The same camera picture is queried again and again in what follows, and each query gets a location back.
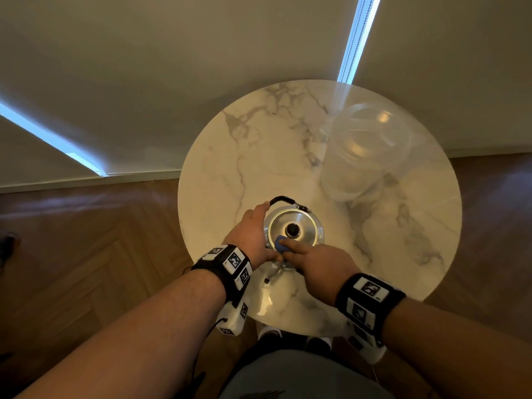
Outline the steel kettle with black handle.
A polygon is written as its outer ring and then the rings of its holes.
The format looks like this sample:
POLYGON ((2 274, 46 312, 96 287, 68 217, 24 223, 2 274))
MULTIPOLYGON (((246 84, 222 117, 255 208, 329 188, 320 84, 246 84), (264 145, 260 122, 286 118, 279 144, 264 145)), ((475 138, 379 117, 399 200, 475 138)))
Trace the steel kettle with black handle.
POLYGON ((277 203, 284 203, 273 209, 264 220, 265 246, 278 254, 290 249, 279 243, 282 239, 305 242, 312 246, 324 243, 324 230, 318 217, 304 205, 284 195, 269 201, 272 208, 277 203))

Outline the black left wrist marker band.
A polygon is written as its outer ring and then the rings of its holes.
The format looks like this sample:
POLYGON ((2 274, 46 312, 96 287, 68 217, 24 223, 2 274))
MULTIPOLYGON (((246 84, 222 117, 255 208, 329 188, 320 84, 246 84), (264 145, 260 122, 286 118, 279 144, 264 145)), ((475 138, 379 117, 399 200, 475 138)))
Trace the black left wrist marker band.
POLYGON ((220 279, 226 291, 226 302, 237 308, 253 273, 248 256, 235 245, 220 245, 191 267, 191 270, 199 269, 208 270, 220 279))

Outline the person's left hand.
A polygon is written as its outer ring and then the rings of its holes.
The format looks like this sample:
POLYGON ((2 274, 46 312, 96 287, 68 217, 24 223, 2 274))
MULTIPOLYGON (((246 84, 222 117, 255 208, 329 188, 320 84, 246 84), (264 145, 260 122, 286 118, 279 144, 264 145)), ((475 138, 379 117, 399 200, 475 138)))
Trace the person's left hand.
POLYGON ((250 260, 253 271, 266 262, 279 262, 280 254, 267 248, 264 228, 254 224, 254 209, 248 209, 241 221, 226 235, 222 244, 234 245, 250 260))

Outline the clear plastic jar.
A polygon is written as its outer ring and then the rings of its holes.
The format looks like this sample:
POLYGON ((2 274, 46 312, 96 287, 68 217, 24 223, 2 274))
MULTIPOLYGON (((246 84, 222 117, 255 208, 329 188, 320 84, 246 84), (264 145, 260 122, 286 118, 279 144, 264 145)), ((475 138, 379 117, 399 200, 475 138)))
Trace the clear plastic jar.
POLYGON ((408 157, 413 131, 401 115, 374 103, 346 107, 331 124, 320 183, 333 201, 350 201, 408 157))

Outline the grey shorts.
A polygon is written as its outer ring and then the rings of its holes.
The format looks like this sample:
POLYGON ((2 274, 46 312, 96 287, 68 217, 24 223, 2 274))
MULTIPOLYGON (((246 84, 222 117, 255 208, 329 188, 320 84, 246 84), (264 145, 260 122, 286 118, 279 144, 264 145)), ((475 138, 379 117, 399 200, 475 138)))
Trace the grey shorts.
POLYGON ((300 350, 279 350, 240 369, 219 399, 395 399, 369 378, 300 350))

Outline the white roller blind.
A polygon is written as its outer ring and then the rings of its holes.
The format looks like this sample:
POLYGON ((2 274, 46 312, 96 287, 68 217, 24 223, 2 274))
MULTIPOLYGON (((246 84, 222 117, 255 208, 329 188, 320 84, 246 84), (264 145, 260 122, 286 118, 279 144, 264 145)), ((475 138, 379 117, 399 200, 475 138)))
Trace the white roller blind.
POLYGON ((358 0, 0 0, 0 115, 98 177, 181 169, 265 86, 336 80, 358 0))
POLYGON ((532 0, 381 0, 353 83, 450 156, 532 153, 532 0))

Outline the person's left shoe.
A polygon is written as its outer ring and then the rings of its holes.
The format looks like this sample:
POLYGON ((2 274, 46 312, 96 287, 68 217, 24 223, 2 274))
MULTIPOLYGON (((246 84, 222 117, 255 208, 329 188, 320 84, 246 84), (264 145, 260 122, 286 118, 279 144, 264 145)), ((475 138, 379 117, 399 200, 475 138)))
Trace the person's left shoe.
POLYGON ((280 329, 262 323, 257 324, 257 349, 271 353, 283 349, 283 346, 283 334, 280 329))

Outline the person's right shoe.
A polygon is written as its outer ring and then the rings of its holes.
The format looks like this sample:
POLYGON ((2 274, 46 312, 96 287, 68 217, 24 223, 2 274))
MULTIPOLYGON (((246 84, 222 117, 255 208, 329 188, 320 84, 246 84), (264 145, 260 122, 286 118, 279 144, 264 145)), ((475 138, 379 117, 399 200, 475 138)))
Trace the person's right shoe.
POLYGON ((314 355, 330 358, 333 354, 332 339, 329 337, 308 336, 304 351, 314 355))

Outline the person's shoe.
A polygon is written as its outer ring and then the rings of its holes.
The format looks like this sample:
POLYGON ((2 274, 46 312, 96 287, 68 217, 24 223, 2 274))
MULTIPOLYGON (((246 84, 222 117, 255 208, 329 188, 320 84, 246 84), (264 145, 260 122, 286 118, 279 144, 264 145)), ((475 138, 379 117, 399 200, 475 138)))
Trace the person's shoe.
POLYGON ((329 337, 308 336, 304 351, 314 355, 330 358, 333 354, 332 339, 329 337))
POLYGON ((283 346, 283 334, 280 329, 262 323, 257 324, 257 349, 271 353, 283 349, 283 346))

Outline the black wrist marker band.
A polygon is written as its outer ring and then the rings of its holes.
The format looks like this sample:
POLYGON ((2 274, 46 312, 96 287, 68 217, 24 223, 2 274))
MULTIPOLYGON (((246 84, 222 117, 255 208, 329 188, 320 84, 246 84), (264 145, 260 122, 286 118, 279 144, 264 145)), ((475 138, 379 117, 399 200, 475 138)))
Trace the black wrist marker band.
POLYGON ((220 279, 226 291, 226 302, 237 308, 253 273, 248 256, 235 245, 220 245, 191 267, 191 270, 199 269, 208 270, 220 279))
POLYGON ((334 307, 365 335, 373 347, 382 347, 383 325, 406 294, 365 273, 350 276, 336 295, 334 307))

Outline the black right wrist marker band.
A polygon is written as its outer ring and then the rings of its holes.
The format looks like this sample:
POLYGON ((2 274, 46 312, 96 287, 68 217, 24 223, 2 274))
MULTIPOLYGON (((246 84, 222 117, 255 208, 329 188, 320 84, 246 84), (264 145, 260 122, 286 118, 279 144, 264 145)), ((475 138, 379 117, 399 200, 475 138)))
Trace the black right wrist marker band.
POLYGON ((383 325, 406 294, 365 273, 350 276, 336 295, 334 307, 365 335, 373 347, 382 347, 383 325))

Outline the person's right forearm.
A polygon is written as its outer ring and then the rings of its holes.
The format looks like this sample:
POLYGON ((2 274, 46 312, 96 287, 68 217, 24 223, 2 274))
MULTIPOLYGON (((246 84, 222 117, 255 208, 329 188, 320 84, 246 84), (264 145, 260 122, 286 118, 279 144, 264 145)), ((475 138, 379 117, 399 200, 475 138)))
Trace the person's right forearm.
POLYGON ((532 399, 532 344, 514 336, 406 298, 382 340, 443 397, 532 399))

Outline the person's right hand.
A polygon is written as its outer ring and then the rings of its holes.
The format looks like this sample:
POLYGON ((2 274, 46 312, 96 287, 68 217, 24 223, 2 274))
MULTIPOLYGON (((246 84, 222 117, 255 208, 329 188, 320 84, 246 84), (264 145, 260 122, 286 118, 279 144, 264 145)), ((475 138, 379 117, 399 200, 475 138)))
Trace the person's right hand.
POLYGON ((324 244, 316 246, 311 263, 295 268, 304 276, 309 294, 334 307, 343 285, 361 270, 344 250, 324 244))

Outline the person's left forearm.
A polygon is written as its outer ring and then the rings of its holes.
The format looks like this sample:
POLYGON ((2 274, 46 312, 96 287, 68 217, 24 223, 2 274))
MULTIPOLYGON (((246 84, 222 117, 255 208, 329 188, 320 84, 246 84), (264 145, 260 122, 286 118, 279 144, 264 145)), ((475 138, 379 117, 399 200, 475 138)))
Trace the person's left forearm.
POLYGON ((171 399, 226 301, 192 270, 105 327, 17 399, 171 399))

